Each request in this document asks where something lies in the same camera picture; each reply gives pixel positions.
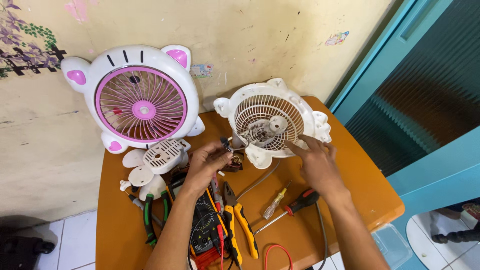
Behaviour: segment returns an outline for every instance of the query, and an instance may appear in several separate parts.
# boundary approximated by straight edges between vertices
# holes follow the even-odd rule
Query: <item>yellow pliers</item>
[[[255,237],[253,236],[252,228],[248,223],[245,215],[243,214],[243,206],[237,202],[237,198],[235,197],[235,193],[230,188],[228,182],[223,183],[223,197],[225,199],[225,221],[227,222],[227,235],[230,241],[232,242],[233,247],[233,258],[235,264],[237,266],[241,265],[243,259],[240,255],[240,251],[238,249],[237,240],[235,239],[235,228],[234,228],[234,221],[233,215],[237,217],[237,220],[240,222],[240,225],[245,232],[248,240],[248,246],[250,248],[250,254],[254,259],[258,259],[258,247],[257,242],[255,241]]]

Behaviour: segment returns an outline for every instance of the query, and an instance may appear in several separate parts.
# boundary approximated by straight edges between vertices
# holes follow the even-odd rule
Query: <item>red screwdriver handle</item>
[[[303,191],[295,201],[285,206],[285,211],[292,216],[298,210],[314,204],[316,201],[318,201],[319,197],[320,195],[318,192],[316,192],[313,188],[309,188]]]

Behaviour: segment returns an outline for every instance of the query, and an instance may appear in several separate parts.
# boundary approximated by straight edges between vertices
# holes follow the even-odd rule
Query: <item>pink cat ear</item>
[[[168,45],[163,47],[162,52],[175,59],[184,69],[190,71],[190,50],[182,45]]]

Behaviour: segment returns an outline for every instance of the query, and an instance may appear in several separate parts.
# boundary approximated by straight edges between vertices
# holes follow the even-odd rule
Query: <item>wooden table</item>
[[[403,214],[405,208],[402,201],[345,127],[317,98],[304,99],[313,110],[328,115],[328,123],[332,126],[330,132],[332,144],[338,148],[336,161],[340,173],[368,229],[373,231]],[[198,136],[185,138],[192,145],[190,151],[212,139],[232,134],[227,119],[220,117],[216,112],[203,113],[200,117],[205,124],[205,131]],[[114,155],[105,151],[103,159],[96,230],[96,267],[100,270],[141,270],[152,252],[150,246],[144,243],[146,235],[142,212],[131,203],[125,192],[119,190],[119,181],[127,180],[132,170],[122,166],[121,161],[125,153]],[[227,180],[235,193],[239,194],[270,171],[277,162],[278,160],[274,159],[269,169],[259,170],[246,161],[243,171],[227,172],[225,177],[219,175],[218,180],[220,184]],[[267,223],[262,214],[288,181],[292,180],[292,184],[280,203],[281,207],[294,200],[307,187],[299,174],[300,165],[299,157],[280,159],[280,165],[267,179],[239,199],[254,231]],[[332,255],[339,251],[338,242],[328,207],[322,199],[319,204],[327,234],[328,253]],[[155,214],[163,216],[160,200],[154,202],[153,208]],[[272,218],[282,212],[283,210],[278,207]],[[240,253],[243,256],[243,269],[263,269],[265,252],[271,244],[280,244],[289,251],[295,270],[303,270],[323,259],[324,242],[315,206],[302,209],[294,217],[282,217],[258,233],[255,238],[260,258],[257,260],[250,256],[245,234],[237,221],[235,227]],[[155,230],[157,234],[160,232],[158,227],[155,227]],[[288,258],[283,250],[272,249],[269,258],[269,269],[289,268]],[[219,269],[219,261],[210,268]]]

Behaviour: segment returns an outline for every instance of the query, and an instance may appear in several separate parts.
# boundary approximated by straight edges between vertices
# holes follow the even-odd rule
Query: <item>fan grille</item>
[[[98,85],[97,113],[114,134],[135,142],[156,142],[175,133],[187,105],[178,84],[161,71],[130,66],[107,75]]]
[[[256,95],[242,101],[235,111],[237,134],[248,130],[248,125],[259,119],[270,119],[279,115],[287,120],[284,133],[276,135],[274,140],[263,146],[267,150],[283,150],[287,148],[284,141],[295,142],[298,135],[303,134],[303,119],[300,112],[285,99],[271,95]]]

